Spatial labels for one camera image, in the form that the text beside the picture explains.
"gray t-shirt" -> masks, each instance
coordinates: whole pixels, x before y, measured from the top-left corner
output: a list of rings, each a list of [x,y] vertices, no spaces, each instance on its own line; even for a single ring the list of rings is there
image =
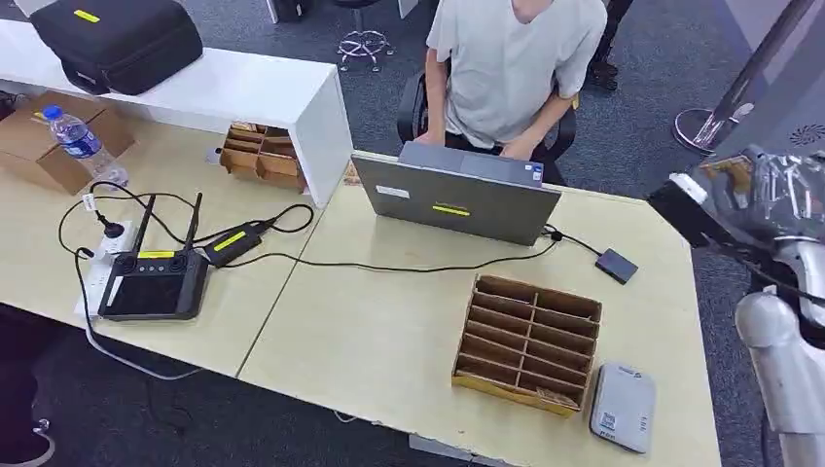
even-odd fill
[[[554,0],[529,24],[512,0],[441,0],[427,46],[451,58],[447,131],[491,148],[521,135],[550,97],[585,82],[607,12],[601,0]]]

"white cable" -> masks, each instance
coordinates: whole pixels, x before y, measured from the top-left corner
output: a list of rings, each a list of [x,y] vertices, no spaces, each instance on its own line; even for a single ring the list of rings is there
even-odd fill
[[[103,346],[100,345],[99,343],[97,343],[97,341],[94,339],[94,334],[91,332],[91,329],[89,327],[89,322],[84,320],[84,323],[86,323],[85,326],[84,326],[84,328],[86,329],[86,340],[89,341],[89,343],[91,344],[92,347],[96,348],[103,355],[107,355],[107,356],[123,363],[124,365],[126,365],[128,367],[131,367],[131,368],[133,368],[133,369],[135,369],[139,372],[143,372],[146,375],[149,375],[150,377],[156,377],[157,379],[162,379],[164,381],[175,381],[175,380],[178,380],[178,379],[183,379],[184,377],[190,377],[190,376],[194,375],[195,373],[203,371],[203,368],[197,368],[197,369],[194,369],[190,372],[184,373],[183,375],[176,375],[174,377],[167,377],[165,375],[155,373],[152,370],[148,370],[146,368],[143,368],[140,365],[138,365],[136,363],[132,363],[132,362],[126,360],[125,358],[119,357],[118,355],[115,355],[114,353],[112,353],[112,352],[106,350],[105,348],[103,348]]]
[[[340,413],[338,413],[338,411],[333,411],[333,413],[336,415],[336,418],[341,423],[349,423],[350,421],[355,421],[356,419],[358,419],[357,416],[351,416],[350,418],[344,418],[344,417],[341,416]]]

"plastic wrap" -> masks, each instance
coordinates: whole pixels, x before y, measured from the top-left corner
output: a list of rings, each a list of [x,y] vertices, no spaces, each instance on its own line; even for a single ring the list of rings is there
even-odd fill
[[[708,160],[692,176],[705,182],[705,209],[756,243],[825,240],[825,153],[780,156],[750,147]]]

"power strip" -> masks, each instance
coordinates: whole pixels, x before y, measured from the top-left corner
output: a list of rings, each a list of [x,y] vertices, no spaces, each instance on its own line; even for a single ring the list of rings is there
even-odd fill
[[[117,238],[104,236],[100,240],[100,245],[94,251],[94,258],[90,260],[89,272],[86,273],[86,277],[83,279],[86,295],[89,298],[89,316],[97,316],[97,311],[100,309],[100,299],[103,298],[103,292],[109,282],[109,275],[112,273],[112,264],[115,261],[113,255],[131,250],[134,241],[134,229],[131,226],[131,221],[124,221],[119,224],[124,226],[124,233]],[[81,316],[86,314],[83,306],[83,294],[75,304],[75,313]]]

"stand pole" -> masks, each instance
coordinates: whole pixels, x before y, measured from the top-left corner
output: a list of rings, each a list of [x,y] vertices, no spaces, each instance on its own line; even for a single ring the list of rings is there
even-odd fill
[[[738,125],[733,118],[734,112],[754,78],[765,70],[813,2],[814,0],[791,0],[788,3],[714,110],[688,109],[676,116],[673,136],[677,141],[700,154],[714,154],[719,142]]]

